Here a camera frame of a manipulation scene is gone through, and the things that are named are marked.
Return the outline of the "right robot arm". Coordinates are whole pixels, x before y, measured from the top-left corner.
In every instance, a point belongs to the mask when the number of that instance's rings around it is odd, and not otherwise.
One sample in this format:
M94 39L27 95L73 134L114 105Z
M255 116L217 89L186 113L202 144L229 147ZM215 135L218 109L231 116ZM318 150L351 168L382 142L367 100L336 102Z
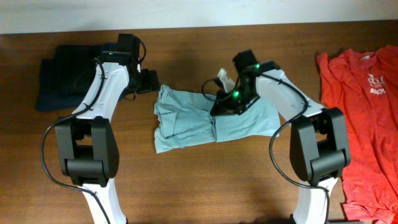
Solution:
M270 159L285 180L299 187L290 222L328 223L331 191L351 163L343 112L314 102L287 78L280 65L272 60L258 61L252 50L238 53L233 64L237 80L226 75L212 79L220 89L210 114L242 115L260 99L268 100L285 119L271 137ZM284 174L273 153L276 136L287 126L289 159L297 181Z

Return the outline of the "light blue t-shirt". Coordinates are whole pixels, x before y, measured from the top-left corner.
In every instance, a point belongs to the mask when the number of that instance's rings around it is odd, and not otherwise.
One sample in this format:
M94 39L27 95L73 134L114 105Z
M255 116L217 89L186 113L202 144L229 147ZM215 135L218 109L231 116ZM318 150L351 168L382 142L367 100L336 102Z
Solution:
M263 98L241 115L211 116L213 105L199 93L162 85L154 105L159 121L154 133L156 153L248 136L272 136L280 127L277 110Z

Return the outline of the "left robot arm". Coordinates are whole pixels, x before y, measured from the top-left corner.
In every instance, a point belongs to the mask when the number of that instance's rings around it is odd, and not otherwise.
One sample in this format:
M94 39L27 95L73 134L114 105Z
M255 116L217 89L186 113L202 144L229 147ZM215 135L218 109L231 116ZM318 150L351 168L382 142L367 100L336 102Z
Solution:
M145 49L137 36L119 34L116 50L93 59L95 77L77 109L51 125L62 174L71 179L61 186L84 195L95 223L128 222L116 192L119 149L111 119L124 95L160 89L156 71L141 67Z

